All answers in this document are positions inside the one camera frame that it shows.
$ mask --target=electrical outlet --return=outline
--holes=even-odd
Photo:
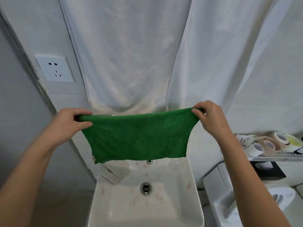
[[[48,81],[74,82],[66,57],[45,55],[35,57]]]

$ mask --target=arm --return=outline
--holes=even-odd
[[[204,108],[192,112],[200,119],[204,129],[218,142],[235,192],[235,199],[243,226],[289,226],[267,188],[249,163],[238,139],[232,133],[222,108],[207,100],[194,107]]]
[[[0,190],[0,226],[28,226],[35,198],[54,150],[92,122],[75,122],[74,116],[91,111],[64,108],[26,148],[17,167]]]

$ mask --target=hand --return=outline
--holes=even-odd
[[[193,107],[205,109],[206,114],[197,109],[192,109],[191,111],[200,119],[204,129],[215,139],[218,140],[221,137],[233,134],[219,105],[207,100],[199,102]]]
[[[91,114],[91,111],[81,108],[63,108],[43,130],[40,137],[43,137],[51,147],[57,147],[73,137],[78,131],[93,125],[92,122],[76,122],[74,116]]]

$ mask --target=green microfiber cloth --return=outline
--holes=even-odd
[[[109,160],[156,160],[186,156],[189,135],[199,119],[192,108],[130,116],[80,115],[95,164]]]

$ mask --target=sink basin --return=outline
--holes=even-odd
[[[203,212],[188,158],[130,161],[130,174],[113,185],[99,177],[89,227],[201,227]],[[149,195],[141,193],[143,183]]]

